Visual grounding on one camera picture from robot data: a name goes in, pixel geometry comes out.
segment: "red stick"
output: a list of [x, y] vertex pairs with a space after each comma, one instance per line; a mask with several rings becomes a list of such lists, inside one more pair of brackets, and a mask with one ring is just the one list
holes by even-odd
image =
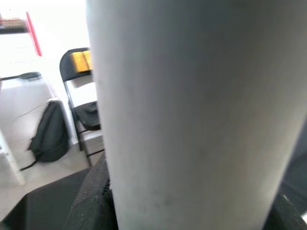
[[37, 55], [39, 55], [41, 57], [42, 51], [40, 50], [40, 46], [39, 46], [39, 43], [38, 43], [38, 39], [36, 37], [36, 33], [35, 33], [35, 30], [34, 30], [31, 18], [30, 18], [30, 14], [29, 14], [29, 12], [26, 12], [26, 14], [27, 14], [27, 20], [28, 20], [29, 33], [30, 33], [30, 35], [33, 39], [33, 43], [34, 43], [34, 46], [35, 46], [36, 53], [37, 53]]

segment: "white cylinder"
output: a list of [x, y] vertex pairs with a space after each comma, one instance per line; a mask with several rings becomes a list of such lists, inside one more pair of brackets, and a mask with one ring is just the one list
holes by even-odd
[[305, 1], [88, 0], [120, 230], [260, 230], [306, 115]]

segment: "chair seat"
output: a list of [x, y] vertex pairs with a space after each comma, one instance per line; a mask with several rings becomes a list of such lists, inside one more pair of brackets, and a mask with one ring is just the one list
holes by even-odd
[[100, 121], [96, 102], [79, 105], [74, 108], [77, 119], [86, 130], [100, 130]]

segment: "black backpack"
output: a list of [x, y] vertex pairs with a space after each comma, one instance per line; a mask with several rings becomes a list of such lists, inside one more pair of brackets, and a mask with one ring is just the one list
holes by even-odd
[[56, 161], [69, 150], [69, 135], [62, 108], [61, 101], [49, 102], [28, 148], [34, 154], [35, 161], [21, 171], [32, 167], [38, 161]]

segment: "black mesh fabric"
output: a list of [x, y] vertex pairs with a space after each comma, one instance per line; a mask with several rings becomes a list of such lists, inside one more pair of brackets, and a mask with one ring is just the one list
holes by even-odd
[[263, 230], [307, 230], [307, 225], [289, 199], [278, 193]]
[[102, 193], [105, 184], [109, 180], [109, 173], [107, 170], [106, 157], [103, 153], [98, 162], [91, 168], [86, 175], [78, 195], [75, 198], [73, 206], [82, 202], [83, 200], [93, 196], [95, 193]]
[[85, 177], [64, 229], [118, 230], [104, 154]]

